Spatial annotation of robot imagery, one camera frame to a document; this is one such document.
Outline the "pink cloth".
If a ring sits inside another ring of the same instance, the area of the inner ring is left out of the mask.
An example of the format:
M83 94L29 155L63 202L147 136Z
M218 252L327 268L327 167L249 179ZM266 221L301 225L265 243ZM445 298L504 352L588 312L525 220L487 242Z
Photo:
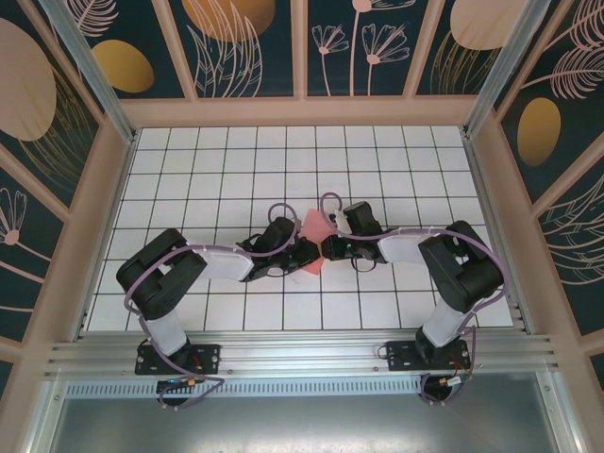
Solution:
M309 240L318 247L319 258L311 264L306 265L303 268L304 271L315 276L320 275L322 266L326 260L322 255L321 244L333 233L333 229L325 221L319 210L311 209L308 211L300 231L300 237Z

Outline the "grey metal sheet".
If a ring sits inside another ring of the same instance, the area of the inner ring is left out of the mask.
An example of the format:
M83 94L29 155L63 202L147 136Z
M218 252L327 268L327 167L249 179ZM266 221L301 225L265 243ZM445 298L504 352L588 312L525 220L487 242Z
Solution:
M453 403L413 394L65 402L51 453L562 453L531 375L482 376Z

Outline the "black circuit board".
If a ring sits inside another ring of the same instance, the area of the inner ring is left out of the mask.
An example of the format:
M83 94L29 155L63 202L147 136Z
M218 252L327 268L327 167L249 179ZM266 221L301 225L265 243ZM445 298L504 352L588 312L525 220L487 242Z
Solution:
M203 382L203 379L193 378L160 380L157 383L156 394L192 394L195 387Z

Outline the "dark panel with flower outlines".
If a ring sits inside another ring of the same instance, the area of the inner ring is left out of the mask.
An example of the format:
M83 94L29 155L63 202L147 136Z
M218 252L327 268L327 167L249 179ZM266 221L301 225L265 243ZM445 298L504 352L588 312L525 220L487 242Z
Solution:
M308 95L400 95L426 8L426 0L309 0Z

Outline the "dark floral side panel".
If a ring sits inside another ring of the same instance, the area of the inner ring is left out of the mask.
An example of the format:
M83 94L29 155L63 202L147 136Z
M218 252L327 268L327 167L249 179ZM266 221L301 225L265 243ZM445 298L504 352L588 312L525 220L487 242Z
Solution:
M24 340L63 222L0 168L0 337Z
M579 334L604 329L604 157L539 217Z
M69 208L99 124L17 0L0 0L0 145Z
M589 155L604 176L604 0L570 1L499 130L530 204Z

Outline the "dark panel with orange circle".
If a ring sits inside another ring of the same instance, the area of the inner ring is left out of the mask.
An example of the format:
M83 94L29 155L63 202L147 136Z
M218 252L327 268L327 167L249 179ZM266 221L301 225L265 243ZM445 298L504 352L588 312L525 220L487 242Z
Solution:
M292 97L292 0L168 0L198 98Z

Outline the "dark panel with pale circle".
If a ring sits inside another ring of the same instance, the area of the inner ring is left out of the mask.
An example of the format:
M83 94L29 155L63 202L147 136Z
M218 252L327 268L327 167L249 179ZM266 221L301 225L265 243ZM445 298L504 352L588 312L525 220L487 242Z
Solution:
M523 7L524 0L445 0L416 93L479 93Z

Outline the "dark panel with gold oval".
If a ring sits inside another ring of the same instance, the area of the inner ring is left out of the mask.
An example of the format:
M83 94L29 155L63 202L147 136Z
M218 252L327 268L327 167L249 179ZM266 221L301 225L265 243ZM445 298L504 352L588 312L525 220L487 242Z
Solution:
M64 0L118 98L181 98L151 0Z

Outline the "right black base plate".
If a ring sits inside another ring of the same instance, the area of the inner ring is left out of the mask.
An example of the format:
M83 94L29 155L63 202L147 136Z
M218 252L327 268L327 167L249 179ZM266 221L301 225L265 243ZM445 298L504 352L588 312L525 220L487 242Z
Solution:
M424 359L414 341L391 341L385 347L385 360L390 371L454 370L457 365L469 369L470 353L466 341L456 340L441 348L433 359Z

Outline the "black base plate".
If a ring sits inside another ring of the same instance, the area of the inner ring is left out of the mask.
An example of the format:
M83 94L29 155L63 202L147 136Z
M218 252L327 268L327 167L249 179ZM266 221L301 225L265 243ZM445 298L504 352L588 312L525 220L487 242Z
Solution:
M219 344L185 344L168 359L188 372L216 375L220 355ZM182 372L167 363L151 344L143 344L137 348L134 373L137 376L182 375Z
M390 371L454 370L457 365L469 369L470 353L466 341L456 340L441 348L433 359L424 359L414 341L391 341L385 347L385 360Z

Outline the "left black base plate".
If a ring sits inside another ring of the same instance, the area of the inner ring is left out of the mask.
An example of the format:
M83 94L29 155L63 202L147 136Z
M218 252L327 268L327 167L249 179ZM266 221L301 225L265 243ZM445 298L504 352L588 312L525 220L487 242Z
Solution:
M185 344L168 359L188 372L216 375L220 355L219 344ZM151 344L143 344L137 348L134 373L137 376L182 375L182 372L167 363Z

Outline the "aluminium table edge rail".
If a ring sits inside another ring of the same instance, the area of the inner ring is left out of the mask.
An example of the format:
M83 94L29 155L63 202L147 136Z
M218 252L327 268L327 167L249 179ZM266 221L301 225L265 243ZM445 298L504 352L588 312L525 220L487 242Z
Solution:
M485 216L490 244L496 256L503 264L506 271L507 295L505 296L512 324L516 330L522 330L528 335L536 332L532 322L526 298L520 286L518 275L514 267L511 250L497 210L491 185L487 174L480 161L480 156L471 138L462 136L463 148L468 158L468 163L474 179L478 200Z

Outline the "right aluminium frame post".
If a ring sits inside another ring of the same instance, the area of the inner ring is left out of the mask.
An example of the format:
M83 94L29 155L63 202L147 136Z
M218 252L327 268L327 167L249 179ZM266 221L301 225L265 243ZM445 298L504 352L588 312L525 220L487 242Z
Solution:
M470 141L479 132L539 26L546 23L545 17L551 2L552 0L525 1L461 128L461 135L465 140Z

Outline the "aluminium frame post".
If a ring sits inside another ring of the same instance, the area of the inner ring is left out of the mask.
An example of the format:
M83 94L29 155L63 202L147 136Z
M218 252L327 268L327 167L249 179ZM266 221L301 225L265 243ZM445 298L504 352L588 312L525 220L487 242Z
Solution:
M119 134L127 144L132 144L136 129L127 119L114 89L110 86L84 35L77 29L68 7L62 0L39 1Z
M461 128L461 135L465 140L470 141L479 132L539 26L546 23L545 17L551 2L552 0L525 1Z

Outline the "left aluminium frame post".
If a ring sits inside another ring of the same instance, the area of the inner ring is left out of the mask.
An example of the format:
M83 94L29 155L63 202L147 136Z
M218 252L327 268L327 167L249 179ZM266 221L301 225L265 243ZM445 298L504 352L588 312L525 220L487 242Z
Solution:
M84 35L77 29L68 7L62 0L39 1L119 134L127 144L132 144L136 129L127 119L114 89L110 86Z

